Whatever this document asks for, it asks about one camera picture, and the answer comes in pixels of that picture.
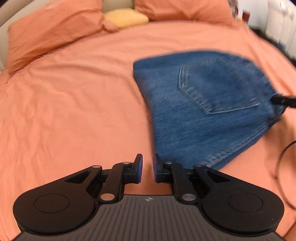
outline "blue denim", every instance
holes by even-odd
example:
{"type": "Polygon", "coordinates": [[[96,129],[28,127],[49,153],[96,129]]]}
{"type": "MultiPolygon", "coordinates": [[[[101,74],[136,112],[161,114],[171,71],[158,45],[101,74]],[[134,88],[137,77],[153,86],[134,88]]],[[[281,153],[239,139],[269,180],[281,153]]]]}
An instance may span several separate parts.
{"type": "Polygon", "coordinates": [[[212,51],[139,60],[134,77],[151,111],[155,152],[185,168],[221,169],[280,120],[284,106],[251,61],[212,51]]]}

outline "wrinkled fabric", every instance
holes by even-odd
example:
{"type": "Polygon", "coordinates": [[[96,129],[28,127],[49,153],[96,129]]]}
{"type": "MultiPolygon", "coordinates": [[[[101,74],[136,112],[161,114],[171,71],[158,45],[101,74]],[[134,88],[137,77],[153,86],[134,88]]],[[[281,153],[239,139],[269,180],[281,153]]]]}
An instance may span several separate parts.
{"type": "Polygon", "coordinates": [[[135,9],[152,21],[196,20],[236,27],[227,0],[134,0],[135,9]]]}
{"type": "Polygon", "coordinates": [[[9,74],[31,61],[74,41],[106,29],[100,0],[55,0],[9,26],[9,74]]]}
{"type": "Polygon", "coordinates": [[[230,9],[232,11],[232,16],[236,19],[239,13],[239,4],[237,0],[228,0],[230,9]]]}
{"type": "Polygon", "coordinates": [[[221,169],[280,120],[285,107],[251,61],[189,52],[134,63],[152,116],[155,151],[186,168],[221,169]]]}
{"type": "MultiPolygon", "coordinates": [[[[133,78],[133,63],[139,59],[192,50],[232,53],[259,66],[275,90],[295,96],[294,66],[247,26],[239,26],[167,21],[113,34],[101,31],[32,61],[11,78],[4,70],[0,240],[20,233],[12,212],[19,195],[92,165],[109,169],[142,153],[141,183],[126,185],[125,193],[171,194],[169,185],[154,182],[150,113],[133,78]]],[[[276,230],[282,237],[291,233],[296,211],[283,199],[274,170],[281,151],[296,140],[295,120],[295,109],[288,108],[255,145],[221,170],[282,198],[285,213],[276,230]]],[[[296,146],[283,156],[279,172],[286,197],[296,204],[296,146]]]]}

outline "orange bed sheet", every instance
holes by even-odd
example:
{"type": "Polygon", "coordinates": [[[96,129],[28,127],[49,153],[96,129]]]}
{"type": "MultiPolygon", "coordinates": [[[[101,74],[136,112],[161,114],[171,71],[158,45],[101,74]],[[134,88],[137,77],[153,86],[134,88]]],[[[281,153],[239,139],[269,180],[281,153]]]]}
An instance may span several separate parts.
{"type": "MultiPolygon", "coordinates": [[[[295,68],[243,24],[230,28],[168,21],[97,33],[36,59],[12,77],[7,70],[1,73],[0,240],[12,240],[20,232],[12,213],[20,194],[94,164],[107,169],[142,153],[142,183],[128,185],[126,193],[169,194],[168,185],[153,181],[150,115],[133,79],[132,64],[140,58],[191,50],[249,58],[277,91],[296,95],[295,68]]],[[[279,123],[222,171],[281,197],[275,164],[284,147],[296,139],[295,119],[296,110],[287,109],[279,123]]],[[[290,148],[285,154],[279,179],[294,204],[295,152],[290,148]]],[[[296,212],[285,203],[277,232],[294,241],[295,220],[296,212]]]]}

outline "orange pillow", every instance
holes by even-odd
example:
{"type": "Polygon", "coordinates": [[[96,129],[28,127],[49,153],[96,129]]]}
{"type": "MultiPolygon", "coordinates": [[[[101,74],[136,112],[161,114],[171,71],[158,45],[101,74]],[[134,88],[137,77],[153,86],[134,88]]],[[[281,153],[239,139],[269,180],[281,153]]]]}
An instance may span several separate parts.
{"type": "Polygon", "coordinates": [[[134,0],[150,20],[198,20],[234,26],[227,0],[134,0]]]}
{"type": "Polygon", "coordinates": [[[102,29],[102,0],[55,0],[9,27],[9,74],[58,47],[102,29]]]}

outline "headboard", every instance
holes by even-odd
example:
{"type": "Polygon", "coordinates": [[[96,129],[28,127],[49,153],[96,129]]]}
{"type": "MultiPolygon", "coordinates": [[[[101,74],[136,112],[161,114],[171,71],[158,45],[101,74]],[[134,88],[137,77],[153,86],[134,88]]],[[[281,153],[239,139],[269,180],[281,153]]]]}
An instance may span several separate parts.
{"type": "MultiPolygon", "coordinates": [[[[16,20],[42,8],[52,0],[8,0],[0,8],[0,72],[7,63],[8,26],[16,20]]],[[[133,8],[133,0],[103,0],[103,12],[133,8]]]]}

